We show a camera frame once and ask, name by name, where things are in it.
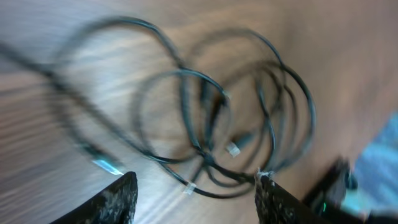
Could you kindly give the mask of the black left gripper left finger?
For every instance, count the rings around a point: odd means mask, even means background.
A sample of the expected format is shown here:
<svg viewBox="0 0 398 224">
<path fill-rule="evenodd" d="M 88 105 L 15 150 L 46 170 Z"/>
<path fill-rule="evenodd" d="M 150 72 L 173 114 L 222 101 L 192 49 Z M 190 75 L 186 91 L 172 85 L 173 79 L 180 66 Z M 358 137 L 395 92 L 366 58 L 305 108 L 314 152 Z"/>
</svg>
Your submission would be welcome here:
<svg viewBox="0 0 398 224">
<path fill-rule="evenodd" d="M 51 224 L 132 224 L 137 196 L 136 173 L 129 171 Z"/>
</svg>

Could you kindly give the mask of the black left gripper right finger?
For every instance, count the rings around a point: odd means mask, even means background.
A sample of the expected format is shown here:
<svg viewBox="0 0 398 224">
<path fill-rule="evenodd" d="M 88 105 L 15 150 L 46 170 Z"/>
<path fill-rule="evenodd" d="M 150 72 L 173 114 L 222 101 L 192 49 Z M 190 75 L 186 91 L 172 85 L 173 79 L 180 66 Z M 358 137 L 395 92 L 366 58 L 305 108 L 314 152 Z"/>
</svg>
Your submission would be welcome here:
<svg viewBox="0 0 398 224">
<path fill-rule="evenodd" d="M 260 224 L 327 224 L 306 205 L 279 186 L 273 172 L 255 175 L 256 211 Z"/>
</svg>

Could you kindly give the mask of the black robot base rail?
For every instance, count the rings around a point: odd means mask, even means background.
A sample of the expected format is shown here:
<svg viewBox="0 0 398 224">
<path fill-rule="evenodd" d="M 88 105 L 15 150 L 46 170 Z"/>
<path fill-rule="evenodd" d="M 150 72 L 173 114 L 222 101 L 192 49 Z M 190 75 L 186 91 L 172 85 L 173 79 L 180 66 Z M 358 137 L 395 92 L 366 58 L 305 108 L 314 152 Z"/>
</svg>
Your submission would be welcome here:
<svg viewBox="0 0 398 224">
<path fill-rule="evenodd" d="M 397 214 L 374 213 L 355 215 L 352 210 L 342 207 L 349 191 L 358 190 L 358 181 L 353 175 L 349 160 L 338 157 L 325 175 L 302 199 L 314 214 L 329 223 L 397 223 Z"/>
</svg>

